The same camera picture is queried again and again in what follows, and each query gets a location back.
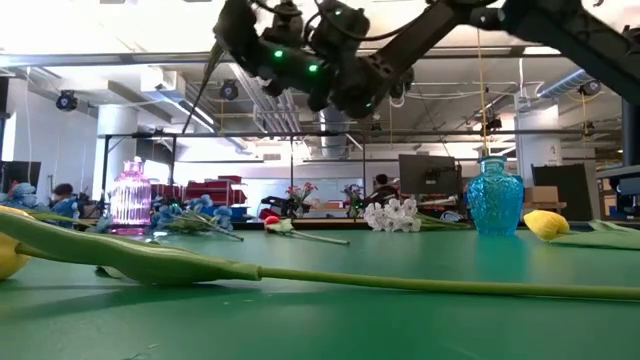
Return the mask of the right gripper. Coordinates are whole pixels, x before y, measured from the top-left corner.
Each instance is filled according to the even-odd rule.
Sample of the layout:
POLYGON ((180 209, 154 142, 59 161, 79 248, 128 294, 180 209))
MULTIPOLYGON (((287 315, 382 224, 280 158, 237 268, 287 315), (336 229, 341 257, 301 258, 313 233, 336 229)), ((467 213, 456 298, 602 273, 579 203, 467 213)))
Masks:
POLYGON ((266 0, 226 0, 213 28, 216 43, 252 77, 267 81, 263 91, 278 97, 286 89, 277 71, 286 67, 287 53, 300 49, 300 10, 293 0, 279 0, 273 7, 266 0), (259 35, 253 6, 273 15, 272 24, 259 35))

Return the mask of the red artificial tulip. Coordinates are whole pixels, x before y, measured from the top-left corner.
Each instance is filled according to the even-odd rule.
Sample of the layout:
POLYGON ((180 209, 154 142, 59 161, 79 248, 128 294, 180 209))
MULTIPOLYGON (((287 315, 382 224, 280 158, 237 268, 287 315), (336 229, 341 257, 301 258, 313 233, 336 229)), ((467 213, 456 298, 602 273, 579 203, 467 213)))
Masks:
POLYGON ((264 220, 264 229, 267 233, 277 234, 281 236, 297 237, 305 240, 319 241, 341 246, 350 245, 349 241, 300 232, 294 228, 292 220, 288 218, 280 219, 277 216, 269 216, 264 220))

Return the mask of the pink ribbed glass vase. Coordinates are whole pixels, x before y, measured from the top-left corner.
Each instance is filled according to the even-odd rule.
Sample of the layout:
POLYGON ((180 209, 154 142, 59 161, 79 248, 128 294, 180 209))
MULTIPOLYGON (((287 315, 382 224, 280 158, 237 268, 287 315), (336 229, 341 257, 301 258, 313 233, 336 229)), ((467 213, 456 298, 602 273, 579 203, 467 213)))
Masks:
POLYGON ((140 235, 150 224, 152 187, 139 157, 124 163, 110 198, 112 232, 140 235))

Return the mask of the yellow artificial tulip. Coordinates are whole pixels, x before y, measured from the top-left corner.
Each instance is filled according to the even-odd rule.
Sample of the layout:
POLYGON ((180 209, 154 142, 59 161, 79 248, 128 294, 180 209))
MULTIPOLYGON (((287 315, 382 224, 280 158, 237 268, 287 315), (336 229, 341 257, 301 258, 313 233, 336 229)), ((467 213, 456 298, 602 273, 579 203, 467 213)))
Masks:
POLYGON ((640 230, 612 222, 591 220, 590 231, 574 231, 563 216, 545 210, 534 210, 523 220, 540 240, 552 245, 640 251, 640 230))
POLYGON ((631 287, 458 282, 262 267, 180 248, 61 228, 36 220, 22 210, 4 206, 0 206, 0 234, 14 240, 15 248, 26 255, 110 267, 129 279, 151 285, 275 278, 433 293, 640 301, 640 288, 631 287))

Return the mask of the blue textured glass vase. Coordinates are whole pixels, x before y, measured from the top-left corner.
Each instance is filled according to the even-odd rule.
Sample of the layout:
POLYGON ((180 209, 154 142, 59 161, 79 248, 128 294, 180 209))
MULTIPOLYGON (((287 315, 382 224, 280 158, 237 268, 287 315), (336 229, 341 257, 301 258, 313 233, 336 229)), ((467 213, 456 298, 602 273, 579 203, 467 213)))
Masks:
POLYGON ((481 158, 480 174, 467 184, 471 218, 482 235, 514 235, 520 222, 523 180, 505 170, 506 160, 504 156, 481 158))

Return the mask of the distant pink flower bouquet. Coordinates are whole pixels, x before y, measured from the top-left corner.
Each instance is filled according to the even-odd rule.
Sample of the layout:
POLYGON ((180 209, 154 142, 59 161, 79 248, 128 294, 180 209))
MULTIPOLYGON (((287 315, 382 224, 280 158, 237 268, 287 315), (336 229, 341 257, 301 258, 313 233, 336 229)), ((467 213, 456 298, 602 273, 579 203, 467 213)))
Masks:
POLYGON ((289 212, 292 218, 302 218, 309 211, 311 206, 306 199, 316 190, 317 187, 310 182, 301 186, 292 185, 287 189, 289 212))

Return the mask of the person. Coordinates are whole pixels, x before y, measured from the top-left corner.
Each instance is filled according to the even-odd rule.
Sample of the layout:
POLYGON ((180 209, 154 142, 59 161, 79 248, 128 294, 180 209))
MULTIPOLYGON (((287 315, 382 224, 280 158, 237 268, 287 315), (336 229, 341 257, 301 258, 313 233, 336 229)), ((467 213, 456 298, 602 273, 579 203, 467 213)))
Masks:
POLYGON ((366 204, 378 203, 385 205, 393 199, 399 199, 398 190, 391 184, 386 174, 378 174, 375 177, 375 187, 367 197, 366 204))
POLYGON ((69 183, 57 185, 52 192, 51 212, 77 219, 80 215, 77 198, 73 193, 73 186, 69 183))

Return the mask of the black background monitor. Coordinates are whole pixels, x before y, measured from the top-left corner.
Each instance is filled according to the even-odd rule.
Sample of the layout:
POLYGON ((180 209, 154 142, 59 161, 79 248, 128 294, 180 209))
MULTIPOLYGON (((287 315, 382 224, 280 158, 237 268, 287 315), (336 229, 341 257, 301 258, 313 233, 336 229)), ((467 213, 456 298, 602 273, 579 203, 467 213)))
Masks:
POLYGON ((8 192, 15 183, 29 183, 36 187, 40 169, 40 162, 0 161, 0 192, 8 192))
POLYGON ((406 195, 444 195, 459 193, 459 174, 452 157, 401 154, 400 192, 406 195))

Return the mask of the green table mat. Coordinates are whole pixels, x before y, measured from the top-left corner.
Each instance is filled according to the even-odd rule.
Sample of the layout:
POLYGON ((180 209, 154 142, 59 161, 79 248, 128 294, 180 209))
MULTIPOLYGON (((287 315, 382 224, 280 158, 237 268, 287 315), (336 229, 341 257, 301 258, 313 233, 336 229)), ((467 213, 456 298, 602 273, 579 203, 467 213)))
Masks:
MULTIPOLYGON (((450 281, 640 287, 640 251, 527 231, 246 231, 172 246, 260 264, 450 281)), ((299 281, 156 288, 34 259, 0 283, 0 360, 640 360, 640 303, 394 292, 299 281)))

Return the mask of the white square column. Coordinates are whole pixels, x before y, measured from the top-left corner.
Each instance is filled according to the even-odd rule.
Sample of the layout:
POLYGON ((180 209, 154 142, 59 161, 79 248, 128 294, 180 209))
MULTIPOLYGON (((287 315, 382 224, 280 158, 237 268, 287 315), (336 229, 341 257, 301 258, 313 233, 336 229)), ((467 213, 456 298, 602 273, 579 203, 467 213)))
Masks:
MULTIPOLYGON (((541 105, 534 109, 518 110, 514 118, 516 130, 558 130, 559 110, 556 103, 541 105)), ((561 141, 555 135, 517 135, 516 159, 518 174, 525 188, 534 185, 534 167, 560 165, 562 163, 561 141)))

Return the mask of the brown cardboard box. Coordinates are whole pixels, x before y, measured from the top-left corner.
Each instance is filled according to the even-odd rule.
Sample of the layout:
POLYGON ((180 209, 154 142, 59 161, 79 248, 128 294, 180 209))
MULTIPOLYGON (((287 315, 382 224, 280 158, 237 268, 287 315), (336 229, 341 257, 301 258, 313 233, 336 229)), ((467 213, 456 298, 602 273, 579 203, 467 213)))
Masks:
POLYGON ((559 201, 556 186, 532 186, 525 189, 526 203, 557 203, 559 201))

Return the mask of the grey desk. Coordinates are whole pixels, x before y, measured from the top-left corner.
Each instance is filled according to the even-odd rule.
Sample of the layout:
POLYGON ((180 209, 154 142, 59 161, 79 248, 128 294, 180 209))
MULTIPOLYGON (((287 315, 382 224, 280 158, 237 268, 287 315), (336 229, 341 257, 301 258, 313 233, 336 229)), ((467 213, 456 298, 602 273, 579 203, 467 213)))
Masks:
POLYGON ((603 220, 640 221, 640 165, 598 171, 596 180, 603 220))

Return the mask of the black stand pole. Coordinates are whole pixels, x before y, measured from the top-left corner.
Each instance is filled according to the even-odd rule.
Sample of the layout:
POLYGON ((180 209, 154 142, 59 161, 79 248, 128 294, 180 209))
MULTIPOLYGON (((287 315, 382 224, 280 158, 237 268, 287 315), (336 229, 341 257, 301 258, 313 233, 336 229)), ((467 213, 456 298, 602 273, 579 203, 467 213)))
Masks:
POLYGON ((621 100, 623 164, 640 165, 640 105, 621 100))

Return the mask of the silver round ceiling duct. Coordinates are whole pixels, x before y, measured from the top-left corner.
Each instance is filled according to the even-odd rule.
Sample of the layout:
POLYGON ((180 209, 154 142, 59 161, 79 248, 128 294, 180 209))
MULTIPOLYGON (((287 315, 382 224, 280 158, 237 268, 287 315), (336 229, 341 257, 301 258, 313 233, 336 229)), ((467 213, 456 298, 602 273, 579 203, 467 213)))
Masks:
POLYGON ((345 132, 350 130, 354 121, 332 106, 319 111, 316 120, 321 132, 332 133, 332 136, 320 138, 322 156, 329 159, 347 158, 349 150, 345 132))

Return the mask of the silver corrugated ceiling duct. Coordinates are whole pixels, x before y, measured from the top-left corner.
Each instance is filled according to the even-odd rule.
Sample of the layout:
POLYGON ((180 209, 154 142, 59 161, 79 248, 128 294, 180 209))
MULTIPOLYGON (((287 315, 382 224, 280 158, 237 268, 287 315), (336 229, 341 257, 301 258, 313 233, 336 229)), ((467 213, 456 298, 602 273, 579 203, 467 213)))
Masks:
POLYGON ((580 69, 565 76, 561 80, 552 83, 551 85, 545 85, 540 88, 536 92, 536 96, 541 99, 557 98, 592 80, 593 77, 591 75, 589 75, 584 69, 580 69))

